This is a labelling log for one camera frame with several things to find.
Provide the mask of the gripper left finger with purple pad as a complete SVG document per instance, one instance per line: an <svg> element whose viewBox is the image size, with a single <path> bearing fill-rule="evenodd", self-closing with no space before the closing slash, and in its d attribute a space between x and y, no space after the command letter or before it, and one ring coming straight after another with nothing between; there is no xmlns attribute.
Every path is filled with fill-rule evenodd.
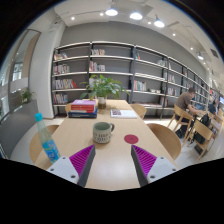
<svg viewBox="0 0 224 224"><path fill-rule="evenodd" d="M70 157L62 156L47 171L84 187L87 183L95 154L95 145L90 145Z"/></svg>

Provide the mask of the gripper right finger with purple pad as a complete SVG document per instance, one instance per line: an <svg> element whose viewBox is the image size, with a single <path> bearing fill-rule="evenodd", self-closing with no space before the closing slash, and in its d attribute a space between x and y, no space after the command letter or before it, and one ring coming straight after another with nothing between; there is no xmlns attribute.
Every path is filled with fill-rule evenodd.
<svg viewBox="0 0 224 224"><path fill-rule="evenodd" d="M136 145L131 146L131 156L141 187L177 171L166 157L156 157Z"/></svg>

